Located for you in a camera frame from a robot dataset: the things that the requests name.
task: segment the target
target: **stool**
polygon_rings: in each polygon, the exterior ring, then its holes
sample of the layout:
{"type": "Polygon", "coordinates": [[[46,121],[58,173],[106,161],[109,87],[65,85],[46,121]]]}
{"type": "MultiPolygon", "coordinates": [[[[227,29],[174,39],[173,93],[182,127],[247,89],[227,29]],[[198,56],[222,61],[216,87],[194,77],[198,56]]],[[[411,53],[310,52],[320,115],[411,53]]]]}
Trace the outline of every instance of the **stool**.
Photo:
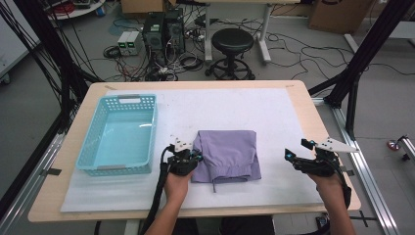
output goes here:
{"type": "Polygon", "coordinates": [[[205,71],[206,76],[213,73],[217,80],[255,79],[248,65],[235,58],[253,47],[254,38],[248,32],[239,28],[224,28],[213,35],[211,44],[226,58],[211,65],[205,71]]]}

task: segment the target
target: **plastic basket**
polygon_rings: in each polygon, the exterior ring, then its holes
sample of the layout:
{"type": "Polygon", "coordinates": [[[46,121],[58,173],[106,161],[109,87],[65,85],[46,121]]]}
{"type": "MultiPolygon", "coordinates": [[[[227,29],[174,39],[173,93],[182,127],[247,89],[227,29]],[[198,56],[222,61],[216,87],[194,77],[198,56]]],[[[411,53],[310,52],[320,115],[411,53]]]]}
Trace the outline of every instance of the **plastic basket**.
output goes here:
{"type": "Polygon", "coordinates": [[[92,176],[150,173],[156,122],[156,95],[102,97],[76,168],[92,176]]]}

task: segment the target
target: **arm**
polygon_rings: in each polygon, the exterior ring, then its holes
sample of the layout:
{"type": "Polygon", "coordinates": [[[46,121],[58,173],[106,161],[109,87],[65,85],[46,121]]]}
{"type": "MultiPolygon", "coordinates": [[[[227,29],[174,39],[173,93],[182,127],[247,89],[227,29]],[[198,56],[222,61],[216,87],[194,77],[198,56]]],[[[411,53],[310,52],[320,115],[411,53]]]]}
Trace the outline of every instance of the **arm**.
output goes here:
{"type": "Polygon", "coordinates": [[[178,176],[170,173],[165,181],[164,191],[167,203],[147,230],[146,235],[171,234],[179,215],[180,207],[186,198],[188,182],[192,173],[186,176],[178,176]]]}
{"type": "Polygon", "coordinates": [[[356,234],[347,213],[343,196],[342,182],[334,174],[330,177],[308,175],[317,184],[318,192],[330,216],[331,234],[356,234]]]}

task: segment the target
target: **white desk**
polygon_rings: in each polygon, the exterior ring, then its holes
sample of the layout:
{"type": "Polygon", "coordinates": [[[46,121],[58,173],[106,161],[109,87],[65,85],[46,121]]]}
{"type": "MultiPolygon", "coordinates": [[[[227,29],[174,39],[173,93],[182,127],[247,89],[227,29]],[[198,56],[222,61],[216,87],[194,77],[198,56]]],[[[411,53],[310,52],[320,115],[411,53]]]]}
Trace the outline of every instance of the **white desk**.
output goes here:
{"type": "Polygon", "coordinates": [[[198,0],[207,4],[206,7],[206,35],[205,61],[212,61],[210,19],[263,19],[262,30],[257,35],[262,59],[265,63],[271,62],[268,48],[265,44],[265,34],[268,29],[269,16],[273,4],[294,4],[300,0],[198,0]]]}
{"type": "MultiPolygon", "coordinates": [[[[53,222],[69,220],[101,220],[101,219],[137,219],[145,218],[147,210],[135,211],[93,211],[93,212],[61,212],[61,206],[69,189],[69,182],[83,138],[93,116],[98,99],[109,90],[151,90],[151,89],[223,89],[223,88],[285,88],[290,95],[293,106],[299,117],[300,126],[307,139],[320,141],[328,136],[326,128],[318,115],[308,92],[301,81],[180,81],[180,82],[103,82],[94,83],[76,115],[64,144],[53,163],[53,168],[62,170],[59,176],[48,175],[30,212],[28,219],[32,222],[53,222]]],[[[352,187],[347,175],[347,184],[352,187]]],[[[351,197],[350,210],[358,210],[360,201],[354,190],[351,197]]],[[[242,214],[274,214],[284,212],[323,212],[322,204],[275,205],[270,207],[234,207],[223,209],[196,209],[180,211],[179,216],[223,216],[242,214]]]]}
{"type": "Polygon", "coordinates": [[[94,1],[92,1],[91,5],[89,8],[85,8],[85,9],[75,9],[73,12],[68,13],[68,14],[63,14],[63,15],[57,15],[56,18],[57,20],[66,20],[66,19],[70,19],[70,18],[76,18],[76,17],[80,17],[83,16],[85,14],[88,14],[90,12],[93,12],[95,10],[97,10],[98,8],[102,7],[103,4],[105,3],[106,0],[100,0],[97,3],[95,3],[94,1]]]}

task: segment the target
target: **purple cloth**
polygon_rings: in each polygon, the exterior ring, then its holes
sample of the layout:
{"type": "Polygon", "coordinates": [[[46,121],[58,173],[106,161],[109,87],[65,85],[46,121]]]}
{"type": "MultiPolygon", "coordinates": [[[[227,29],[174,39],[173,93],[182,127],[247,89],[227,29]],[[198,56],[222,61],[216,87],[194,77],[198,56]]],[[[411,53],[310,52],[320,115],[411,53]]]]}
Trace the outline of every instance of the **purple cloth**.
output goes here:
{"type": "Polygon", "coordinates": [[[256,133],[251,130],[200,130],[193,148],[204,160],[192,182],[226,183],[260,179],[256,133]]]}

